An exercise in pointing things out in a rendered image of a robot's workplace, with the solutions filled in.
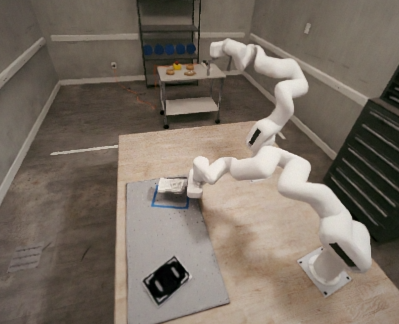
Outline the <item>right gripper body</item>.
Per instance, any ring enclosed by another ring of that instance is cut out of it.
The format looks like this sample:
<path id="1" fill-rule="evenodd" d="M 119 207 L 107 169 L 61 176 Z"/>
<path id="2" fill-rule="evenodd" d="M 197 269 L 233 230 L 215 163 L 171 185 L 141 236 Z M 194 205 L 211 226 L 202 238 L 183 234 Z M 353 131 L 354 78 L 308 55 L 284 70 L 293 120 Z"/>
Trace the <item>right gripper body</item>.
<path id="1" fill-rule="evenodd" d="M 222 41 L 222 42 L 224 42 L 224 41 Z M 223 53 L 223 51 L 222 51 L 222 44 L 223 43 L 222 42 L 215 42 L 215 43 L 211 44 L 211 46 L 210 46 L 210 56 L 212 56 L 214 58 L 230 56 L 228 54 Z"/>

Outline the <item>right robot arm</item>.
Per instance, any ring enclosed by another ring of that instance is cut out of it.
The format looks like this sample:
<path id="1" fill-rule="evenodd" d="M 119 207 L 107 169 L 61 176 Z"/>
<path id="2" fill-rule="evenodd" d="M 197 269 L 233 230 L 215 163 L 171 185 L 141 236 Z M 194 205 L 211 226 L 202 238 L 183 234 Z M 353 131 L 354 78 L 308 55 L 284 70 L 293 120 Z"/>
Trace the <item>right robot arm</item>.
<path id="1" fill-rule="evenodd" d="M 247 47 L 247 48 L 246 48 Z M 246 146 L 255 157 L 264 146 L 272 146 L 278 133 L 294 112 L 292 98 L 302 97 L 307 93 L 308 84 L 298 64 L 293 59 L 275 59 L 266 57 L 264 50 L 257 45 L 247 45 L 225 40 L 222 51 L 233 57 L 235 67 L 243 71 L 256 56 L 254 68 L 257 73 L 284 78 L 275 87 L 276 108 L 270 116 L 258 121 L 246 138 Z M 296 80 L 294 80 L 296 79 Z M 269 118 L 270 117 L 270 118 Z"/>

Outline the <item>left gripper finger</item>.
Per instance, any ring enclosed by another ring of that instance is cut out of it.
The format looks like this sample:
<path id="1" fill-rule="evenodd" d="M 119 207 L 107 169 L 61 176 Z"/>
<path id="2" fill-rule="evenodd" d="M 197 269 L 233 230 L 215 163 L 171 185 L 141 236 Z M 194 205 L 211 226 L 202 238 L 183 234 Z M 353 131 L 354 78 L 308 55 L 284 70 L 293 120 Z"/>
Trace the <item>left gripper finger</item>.
<path id="1" fill-rule="evenodd" d="M 186 182 L 186 186 L 182 186 L 181 191 L 165 189 L 165 193 L 184 193 L 185 189 L 187 189 L 187 187 L 188 187 L 188 182 Z"/>
<path id="2" fill-rule="evenodd" d="M 187 174 L 184 174 L 183 176 L 171 176 L 171 175 L 168 175 L 168 179 L 176 179 L 176 178 L 187 179 L 187 182 L 188 182 L 189 176 L 187 176 Z"/>

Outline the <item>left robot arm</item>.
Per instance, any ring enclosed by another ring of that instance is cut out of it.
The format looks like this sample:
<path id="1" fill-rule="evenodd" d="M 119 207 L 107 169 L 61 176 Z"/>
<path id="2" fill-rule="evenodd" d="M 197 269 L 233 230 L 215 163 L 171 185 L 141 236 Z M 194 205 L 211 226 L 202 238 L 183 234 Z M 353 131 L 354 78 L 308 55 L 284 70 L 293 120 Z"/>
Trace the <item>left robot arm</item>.
<path id="1" fill-rule="evenodd" d="M 207 158 L 199 156 L 193 161 L 193 182 L 198 186 L 213 185 L 229 171 L 237 181 L 266 179 L 276 166 L 284 169 L 278 180 L 278 192 L 288 199 L 310 204 L 320 216 L 319 238 L 325 248 L 309 260 L 313 277 L 324 285 L 333 286 L 345 269 L 357 274 L 369 271 L 368 230 L 352 221 L 348 210 L 328 187 L 306 183 L 311 168 L 305 159 L 272 146 L 262 147 L 253 158 L 224 157 L 210 166 Z"/>

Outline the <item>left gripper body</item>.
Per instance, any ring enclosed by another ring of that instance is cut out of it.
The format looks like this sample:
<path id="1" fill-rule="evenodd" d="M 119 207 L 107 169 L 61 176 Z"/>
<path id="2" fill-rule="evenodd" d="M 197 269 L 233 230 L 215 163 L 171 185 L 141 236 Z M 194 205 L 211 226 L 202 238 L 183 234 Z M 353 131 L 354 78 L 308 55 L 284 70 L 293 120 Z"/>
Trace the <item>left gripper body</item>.
<path id="1" fill-rule="evenodd" d="M 203 185 L 200 187 L 193 182 L 193 169 L 189 172 L 187 195 L 190 198 L 201 198 L 203 194 Z"/>

